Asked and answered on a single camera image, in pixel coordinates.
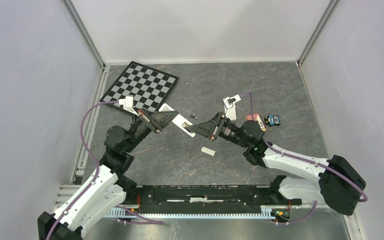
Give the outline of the white slim battery cover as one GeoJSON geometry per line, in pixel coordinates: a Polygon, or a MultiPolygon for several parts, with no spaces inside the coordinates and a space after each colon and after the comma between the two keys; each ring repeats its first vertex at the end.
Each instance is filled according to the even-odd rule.
{"type": "Polygon", "coordinates": [[[210,156],[214,156],[215,155],[215,153],[216,153],[216,151],[215,150],[212,150],[212,149],[209,149],[209,148],[207,148],[207,147],[202,147],[201,148],[201,152],[203,152],[203,153],[205,153],[205,154],[207,154],[207,155],[210,155],[210,156]]]}

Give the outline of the white slim remote control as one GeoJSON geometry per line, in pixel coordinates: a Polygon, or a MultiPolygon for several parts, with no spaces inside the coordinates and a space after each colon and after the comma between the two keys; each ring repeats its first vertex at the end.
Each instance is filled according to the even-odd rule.
{"type": "MultiPolygon", "coordinates": [[[[167,103],[163,103],[162,106],[158,109],[158,111],[159,112],[166,112],[166,111],[174,111],[174,109],[171,106],[169,106],[167,103]]],[[[180,113],[171,122],[173,124],[175,124],[178,128],[180,128],[183,132],[185,132],[187,135],[189,135],[190,137],[192,137],[192,138],[195,137],[196,133],[194,133],[190,130],[185,130],[182,127],[182,124],[184,122],[187,122],[187,123],[191,123],[191,122],[189,120],[187,120],[185,117],[183,117],[180,113]]]]}

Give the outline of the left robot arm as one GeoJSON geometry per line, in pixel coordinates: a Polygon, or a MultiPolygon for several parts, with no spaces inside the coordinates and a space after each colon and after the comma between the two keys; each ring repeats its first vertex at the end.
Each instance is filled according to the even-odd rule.
{"type": "Polygon", "coordinates": [[[39,239],[81,240],[112,208],[133,203],[137,184],[124,175],[134,160],[130,153],[151,132],[161,133],[178,114],[139,109],[129,129],[111,127],[104,142],[106,151],[87,182],[54,213],[39,216],[39,239]]]}

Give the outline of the blue owl figurine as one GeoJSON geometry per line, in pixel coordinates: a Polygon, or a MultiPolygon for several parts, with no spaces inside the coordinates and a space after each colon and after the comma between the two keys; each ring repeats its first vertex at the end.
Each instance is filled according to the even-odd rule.
{"type": "Polygon", "coordinates": [[[280,116],[279,115],[267,115],[264,117],[264,123],[266,126],[280,126],[281,121],[280,121],[280,116]]]}

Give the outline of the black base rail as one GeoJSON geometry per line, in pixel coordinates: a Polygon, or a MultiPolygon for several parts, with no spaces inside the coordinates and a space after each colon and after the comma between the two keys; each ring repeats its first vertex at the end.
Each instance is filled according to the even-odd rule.
{"type": "Polygon", "coordinates": [[[300,206],[270,185],[142,185],[127,193],[125,205],[143,214],[257,214],[262,206],[300,206]]]}

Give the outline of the black silver battery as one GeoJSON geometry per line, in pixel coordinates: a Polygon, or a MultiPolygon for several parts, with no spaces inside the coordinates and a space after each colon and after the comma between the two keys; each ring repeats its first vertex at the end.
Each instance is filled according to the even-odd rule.
{"type": "Polygon", "coordinates": [[[189,122],[184,122],[184,123],[182,124],[182,127],[183,127],[185,130],[187,130],[187,131],[190,130],[190,126],[192,126],[192,124],[189,123],[189,122]]]}

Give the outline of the red playing card box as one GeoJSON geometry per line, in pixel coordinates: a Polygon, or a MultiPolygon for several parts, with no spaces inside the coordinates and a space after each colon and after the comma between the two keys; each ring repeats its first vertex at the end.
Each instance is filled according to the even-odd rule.
{"type": "Polygon", "coordinates": [[[260,129],[263,131],[263,132],[266,132],[267,129],[266,129],[266,126],[264,125],[263,121],[261,120],[260,118],[260,115],[258,113],[253,113],[253,114],[250,114],[250,115],[247,115],[246,116],[246,120],[253,120],[253,121],[256,121],[259,126],[260,126],[260,129]]]}

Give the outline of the black white chessboard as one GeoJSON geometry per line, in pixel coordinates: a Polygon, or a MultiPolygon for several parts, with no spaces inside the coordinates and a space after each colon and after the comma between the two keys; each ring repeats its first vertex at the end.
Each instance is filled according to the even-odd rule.
{"type": "Polygon", "coordinates": [[[166,102],[179,79],[178,76],[131,61],[99,101],[117,102],[132,96],[135,110],[156,112],[166,102]]]}

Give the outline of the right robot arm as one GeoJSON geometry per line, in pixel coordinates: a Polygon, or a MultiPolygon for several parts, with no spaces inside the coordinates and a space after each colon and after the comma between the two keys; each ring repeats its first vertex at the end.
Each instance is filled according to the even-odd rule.
{"type": "Polygon", "coordinates": [[[277,169],[298,178],[284,177],[269,189],[269,199],[282,204],[292,199],[319,201],[334,211],[350,216],[358,203],[369,200],[367,184],[342,156],[311,157],[286,150],[265,140],[265,132],[255,120],[237,126],[224,113],[208,121],[190,125],[187,130],[214,141],[222,138],[245,149],[243,156],[253,166],[277,169]]]}

